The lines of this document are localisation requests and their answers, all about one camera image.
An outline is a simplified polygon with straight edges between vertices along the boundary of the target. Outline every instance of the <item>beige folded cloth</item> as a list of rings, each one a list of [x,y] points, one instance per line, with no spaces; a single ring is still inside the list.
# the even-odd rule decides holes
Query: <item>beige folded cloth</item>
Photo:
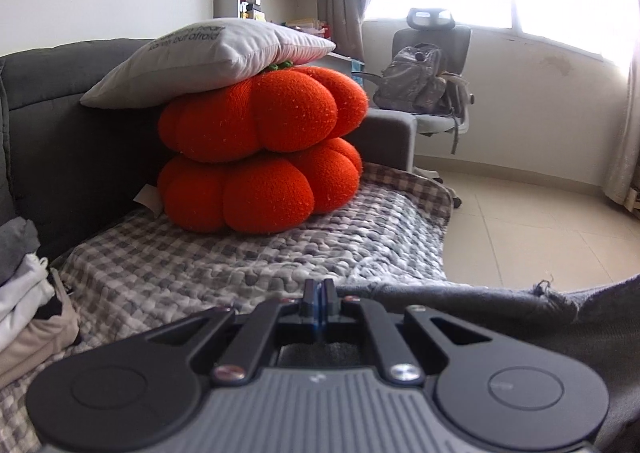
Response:
[[[30,372],[53,354],[67,348],[78,335],[79,317],[58,277],[51,269],[56,283],[56,295],[62,302],[62,314],[49,319],[34,319],[12,343],[0,352],[0,388]]]

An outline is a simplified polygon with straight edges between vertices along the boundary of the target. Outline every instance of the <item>label tag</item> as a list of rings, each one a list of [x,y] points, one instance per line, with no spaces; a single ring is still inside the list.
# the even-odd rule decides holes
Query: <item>label tag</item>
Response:
[[[156,218],[158,218],[158,216],[162,214],[162,211],[164,211],[162,198],[160,197],[158,188],[150,186],[149,184],[144,185],[133,201],[138,204],[142,204],[145,208],[150,210]]]

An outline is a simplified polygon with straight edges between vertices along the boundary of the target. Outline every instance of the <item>chair headrest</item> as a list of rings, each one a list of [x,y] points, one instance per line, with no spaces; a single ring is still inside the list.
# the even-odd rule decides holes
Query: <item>chair headrest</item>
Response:
[[[451,12],[445,8],[412,8],[406,22],[416,30],[451,30],[456,26]]]

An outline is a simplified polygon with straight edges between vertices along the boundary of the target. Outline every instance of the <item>tiled floor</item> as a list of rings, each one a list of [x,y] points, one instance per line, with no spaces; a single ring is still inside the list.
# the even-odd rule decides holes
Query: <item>tiled floor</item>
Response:
[[[605,198],[442,172],[463,200],[444,245],[450,281],[556,290],[604,285],[640,273],[640,220]]]

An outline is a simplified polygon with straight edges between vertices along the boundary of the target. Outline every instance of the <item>checkered blanket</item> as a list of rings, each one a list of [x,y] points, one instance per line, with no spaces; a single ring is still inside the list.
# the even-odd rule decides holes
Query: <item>checkered blanket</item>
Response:
[[[345,207],[267,237],[202,236],[165,216],[129,214],[78,245],[60,270],[75,288],[83,342],[0,391],[0,453],[39,448],[24,394],[37,372],[64,356],[215,305],[249,312],[268,297],[300,295],[306,278],[332,277],[338,286],[445,281],[451,204],[436,182],[367,164]]]

